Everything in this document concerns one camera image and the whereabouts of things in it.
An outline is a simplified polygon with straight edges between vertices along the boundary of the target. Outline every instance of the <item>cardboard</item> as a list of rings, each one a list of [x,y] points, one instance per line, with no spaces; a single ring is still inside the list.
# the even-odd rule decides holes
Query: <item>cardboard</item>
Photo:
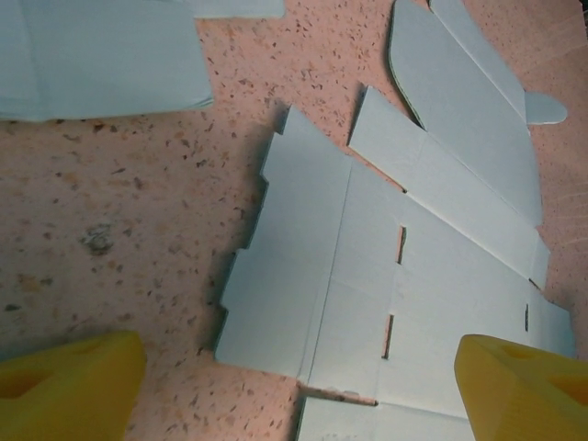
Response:
[[[573,347],[566,311],[294,108],[263,176],[254,237],[222,297],[220,362],[452,418],[466,415],[453,375],[462,335]]]
[[[0,29],[0,119],[86,119],[212,102],[184,4],[7,0]]]
[[[376,407],[307,398],[299,441],[475,441],[468,420],[380,403]]]
[[[429,0],[435,17],[480,67],[519,116],[526,120],[525,90],[500,54],[481,33],[462,0]]]
[[[558,124],[568,117],[568,109],[549,95],[525,92],[525,103],[527,124]]]
[[[390,64],[423,128],[528,223],[540,224],[525,121],[441,21],[411,0],[394,4]]]
[[[188,0],[195,18],[260,18],[286,15],[284,0]]]
[[[545,287],[549,251],[537,230],[373,87],[364,94],[349,146],[409,198]]]
[[[262,170],[267,209],[223,292],[219,361],[308,379],[350,170],[351,158],[291,109]]]

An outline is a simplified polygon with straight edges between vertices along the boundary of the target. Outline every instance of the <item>speckled floor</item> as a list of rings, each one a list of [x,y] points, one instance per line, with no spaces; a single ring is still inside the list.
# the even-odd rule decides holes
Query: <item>speckled floor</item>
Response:
[[[588,358],[588,48],[577,0],[468,0],[528,89],[563,101],[533,127],[552,250],[546,297]],[[288,105],[344,148],[361,84],[401,106],[385,55],[391,0],[287,1],[280,20],[199,21],[215,105],[150,117],[0,123],[0,351],[140,332],[127,440],[292,440],[296,382],[211,348],[232,253],[247,244],[267,142]],[[92,255],[95,232],[112,246]]]

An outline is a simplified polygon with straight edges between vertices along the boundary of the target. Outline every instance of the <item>stain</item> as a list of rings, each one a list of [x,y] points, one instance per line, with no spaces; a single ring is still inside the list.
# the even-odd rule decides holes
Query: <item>stain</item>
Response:
[[[80,179],[75,172],[68,172],[64,174],[59,173],[56,175],[58,175],[58,177],[62,177],[64,182],[71,184],[72,186],[79,186]]]
[[[117,317],[117,320],[119,322],[128,322],[129,320],[132,320],[133,315],[130,312],[127,312],[126,314],[120,315]]]
[[[143,181],[141,181],[137,176],[132,179],[132,182],[135,184],[135,188],[138,190],[143,190],[145,188]]]
[[[104,255],[114,245],[110,238],[110,225],[107,223],[100,223],[95,227],[88,228],[79,241],[91,255]]]
[[[17,275],[18,284],[23,292],[39,292],[42,289],[37,278],[28,274]]]
[[[18,311],[22,309],[21,306],[19,305],[15,305],[14,303],[8,303],[5,307],[4,307],[4,311],[5,312],[14,312],[14,311]]]
[[[110,179],[107,184],[111,187],[130,187],[130,180],[128,179]]]

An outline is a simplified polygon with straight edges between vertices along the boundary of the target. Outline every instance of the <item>yellow object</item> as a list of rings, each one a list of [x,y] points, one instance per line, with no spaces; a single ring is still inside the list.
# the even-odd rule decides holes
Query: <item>yellow object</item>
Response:
[[[588,364],[466,335],[455,371],[476,441],[588,440]]]
[[[0,363],[0,440],[119,441],[144,369],[132,332]]]

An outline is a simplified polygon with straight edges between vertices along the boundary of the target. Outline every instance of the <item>unfolded box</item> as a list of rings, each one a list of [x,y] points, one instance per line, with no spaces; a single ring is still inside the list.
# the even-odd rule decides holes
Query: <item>unfolded box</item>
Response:
[[[541,196],[526,127],[530,107],[548,122],[558,103],[533,104],[481,34],[466,38],[458,6],[440,6],[439,20],[397,0],[392,68],[423,128],[368,88],[351,137],[404,191],[295,108],[272,140],[264,205],[222,297],[215,355],[378,402],[309,398],[299,441],[470,441],[453,372],[464,334],[574,353],[570,315],[537,289],[549,253],[535,230]]]
[[[295,108],[272,140],[263,176],[254,236],[222,298],[220,362],[374,398],[386,405],[373,411],[384,420],[409,413],[460,432],[468,425],[453,357],[462,335],[572,354],[566,311],[410,193],[345,156]]]

